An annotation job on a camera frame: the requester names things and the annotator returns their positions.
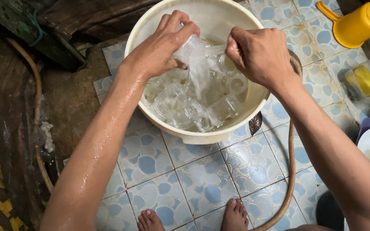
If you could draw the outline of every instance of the white plastic basin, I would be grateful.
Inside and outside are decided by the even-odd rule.
[[[234,26],[243,29],[264,28],[244,7],[231,0],[163,0],[149,9],[136,23],[128,38],[125,57],[149,35],[153,34],[165,13],[175,9],[189,15],[200,29],[202,37],[209,37],[226,43],[228,34]],[[270,92],[263,86],[249,82],[244,111],[233,118],[229,124],[214,132],[188,132],[174,128],[157,119],[140,101],[139,107],[145,116],[161,130],[182,138],[185,144],[213,144],[228,139],[230,133],[247,123],[264,106]]]

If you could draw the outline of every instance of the tiled floor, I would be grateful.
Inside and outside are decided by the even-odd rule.
[[[289,49],[301,59],[303,83],[316,102],[348,136],[366,117],[367,105],[351,102],[339,77],[367,60],[362,49],[347,49],[332,36],[332,22],[315,7],[317,0],[249,0],[240,4],[265,27],[285,32]],[[341,14],[335,0],[324,0]],[[104,49],[111,76],[94,83],[100,102],[123,59],[125,43]],[[242,198],[249,228],[269,220],[287,188],[289,116],[271,96],[262,109],[262,128],[248,125],[218,144],[187,145],[151,124],[137,108],[128,125],[118,165],[97,215],[98,230],[137,230],[141,210],[154,209],[166,231],[218,231],[224,206]],[[315,224],[318,198],[327,188],[295,134],[294,200],[271,230]]]

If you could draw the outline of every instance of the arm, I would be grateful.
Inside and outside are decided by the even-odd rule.
[[[285,107],[349,227],[370,231],[370,162],[292,70],[285,34],[277,29],[245,31],[235,27],[226,53],[247,78],[267,87]]]
[[[180,22],[184,27],[176,32]],[[55,185],[41,231],[95,230],[102,195],[145,85],[151,77],[172,68],[186,68],[171,56],[192,34],[199,36],[199,28],[187,14],[165,14],[156,32],[122,62],[103,104]]]

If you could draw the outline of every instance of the blue rope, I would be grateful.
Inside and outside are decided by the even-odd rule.
[[[42,39],[42,36],[44,35],[44,32],[42,31],[37,21],[37,10],[34,10],[32,23],[38,27],[38,32],[39,32],[38,38],[33,43],[30,44],[30,46],[35,46]]]

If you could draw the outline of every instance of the wooden post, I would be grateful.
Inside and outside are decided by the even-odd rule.
[[[32,44],[39,37],[37,22],[33,17],[34,10],[25,0],[0,0],[0,24],[28,44]],[[62,44],[47,33],[43,33],[34,47],[67,70],[75,71],[82,65]]]

